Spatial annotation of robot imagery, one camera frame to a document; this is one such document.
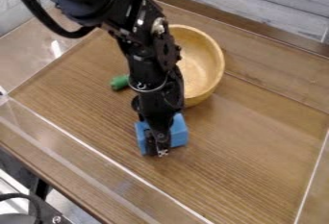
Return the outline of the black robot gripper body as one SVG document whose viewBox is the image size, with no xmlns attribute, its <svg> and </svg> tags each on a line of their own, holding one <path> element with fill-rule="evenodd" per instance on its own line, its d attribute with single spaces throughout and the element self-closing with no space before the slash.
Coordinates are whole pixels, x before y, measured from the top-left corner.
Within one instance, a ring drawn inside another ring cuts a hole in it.
<svg viewBox="0 0 329 224">
<path fill-rule="evenodd" d="M 129 64 L 133 108 L 154 131 L 168 131 L 184 106 L 181 47 L 162 8 L 153 0 L 126 0 L 125 21 L 116 36 Z"/>
</svg>

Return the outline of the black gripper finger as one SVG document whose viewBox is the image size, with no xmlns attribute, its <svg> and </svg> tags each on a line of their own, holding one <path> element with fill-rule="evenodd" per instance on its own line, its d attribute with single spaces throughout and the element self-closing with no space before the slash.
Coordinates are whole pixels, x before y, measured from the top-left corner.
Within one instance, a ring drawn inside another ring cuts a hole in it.
<svg viewBox="0 0 329 224">
<path fill-rule="evenodd" d="M 172 135 L 169 133 L 160 133 L 152 129 L 146 129 L 145 136 L 148 155 L 158 157 L 166 156 L 172 147 Z"/>
</svg>

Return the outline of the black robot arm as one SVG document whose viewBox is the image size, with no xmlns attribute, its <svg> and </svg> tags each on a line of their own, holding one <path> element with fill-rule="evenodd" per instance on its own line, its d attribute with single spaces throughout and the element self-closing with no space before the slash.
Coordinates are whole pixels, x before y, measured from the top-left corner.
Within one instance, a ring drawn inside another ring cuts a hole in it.
<svg viewBox="0 0 329 224">
<path fill-rule="evenodd" d="M 154 0 L 53 0 L 81 25 L 69 31 L 38 0 L 21 0 L 46 27 L 66 38 L 81 38 L 101 28 L 114 37 L 129 64 L 129 86 L 137 91 L 132 106 L 149 126 L 142 130 L 148 154 L 162 157 L 173 148 L 172 128 L 184 108 L 181 46 Z"/>
</svg>

